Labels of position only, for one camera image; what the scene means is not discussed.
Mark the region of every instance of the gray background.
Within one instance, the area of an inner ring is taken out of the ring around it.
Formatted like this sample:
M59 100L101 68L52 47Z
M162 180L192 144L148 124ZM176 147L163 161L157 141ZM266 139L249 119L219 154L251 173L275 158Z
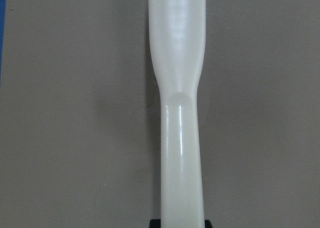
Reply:
M1 228L160 216L147 0L7 0ZM320 227L320 0L207 0L198 90L205 217Z

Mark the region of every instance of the white plastic object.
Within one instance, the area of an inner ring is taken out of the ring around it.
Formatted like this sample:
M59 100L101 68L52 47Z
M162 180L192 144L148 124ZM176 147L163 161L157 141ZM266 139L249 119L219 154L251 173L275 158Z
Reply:
M197 88L206 0L149 0L152 63L161 99L161 228L204 228Z

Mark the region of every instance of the white handle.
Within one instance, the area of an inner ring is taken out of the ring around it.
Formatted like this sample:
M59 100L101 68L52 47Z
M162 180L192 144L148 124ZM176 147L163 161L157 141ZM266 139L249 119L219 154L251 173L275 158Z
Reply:
M149 0L152 63L161 98L161 228L204 228L197 88L206 0Z

